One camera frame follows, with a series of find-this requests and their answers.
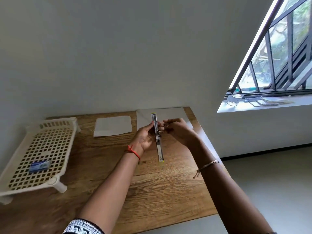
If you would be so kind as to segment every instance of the window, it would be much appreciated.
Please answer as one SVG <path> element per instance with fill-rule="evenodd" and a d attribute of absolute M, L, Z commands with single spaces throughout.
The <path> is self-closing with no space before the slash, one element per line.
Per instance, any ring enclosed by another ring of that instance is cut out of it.
<path fill-rule="evenodd" d="M 312 94 L 311 0 L 275 0 L 225 97 Z"/>

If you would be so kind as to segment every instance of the tabletop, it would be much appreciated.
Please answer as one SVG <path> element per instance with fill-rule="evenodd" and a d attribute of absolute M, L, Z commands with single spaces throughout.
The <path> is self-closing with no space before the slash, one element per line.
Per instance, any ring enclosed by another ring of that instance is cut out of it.
<path fill-rule="evenodd" d="M 207 142 L 192 110 L 184 110 L 194 130 Z M 97 118 L 124 115 L 131 117 L 132 132 L 93 137 Z M 2 233 L 62 233 L 112 171 L 137 131 L 135 111 L 75 117 L 81 132 L 76 134 L 66 173 L 60 178 L 67 191 L 61 194 L 48 188 L 15 195 L 12 203 L 0 207 Z M 143 232 L 217 213 L 202 177 L 193 179 L 197 166 L 189 150 L 166 133 L 162 133 L 162 149 L 164 163 L 158 162 L 155 144 L 136 167 L 113 234 Z"/>

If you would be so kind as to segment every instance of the floor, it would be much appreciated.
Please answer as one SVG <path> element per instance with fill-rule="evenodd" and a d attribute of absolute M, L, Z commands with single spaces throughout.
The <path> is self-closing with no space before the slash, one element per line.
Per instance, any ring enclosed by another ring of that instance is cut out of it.
<path fill-rule="evenodd" d="M 272 228 L 283 234 L 312 230 L 312 147 L 225 161 L 228 172 Z M 218 215 L 143 232 L 226 234 Z"/>

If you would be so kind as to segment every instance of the person's left arm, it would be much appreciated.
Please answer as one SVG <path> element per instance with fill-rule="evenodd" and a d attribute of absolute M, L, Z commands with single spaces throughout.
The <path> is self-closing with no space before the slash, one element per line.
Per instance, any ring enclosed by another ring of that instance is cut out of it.
<path fill-rule="evenodd" d="M 154 122 L 151 122 L 149 125 L 140 128 L 130 143 L 132 150 L 138 153 L 140 157 L 155 140 L 155 136 L 149 133 L 153 126 Z M 78 218 L 91 221 L 105 234 L 111 234 L 138 161 L 139 158 L 134 153 L 125 152 L 112 173 L 84 205 Z"/>

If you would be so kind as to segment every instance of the plastic basket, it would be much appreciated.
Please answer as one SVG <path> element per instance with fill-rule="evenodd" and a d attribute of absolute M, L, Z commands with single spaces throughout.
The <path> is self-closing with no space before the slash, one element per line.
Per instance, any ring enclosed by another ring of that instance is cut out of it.
<path fill-rule="evenodd" d="M 0 177 L 0 202 L 8 204 L 10 195 L 54 187 L 59 192 L 67 186 L 60 182 L 65 173 L 76 132 L 77 119 L 45 120 L 27 127 L 27 133 Z M 33 162 L 50 160 L 48 170 L 29 173 Z"/>

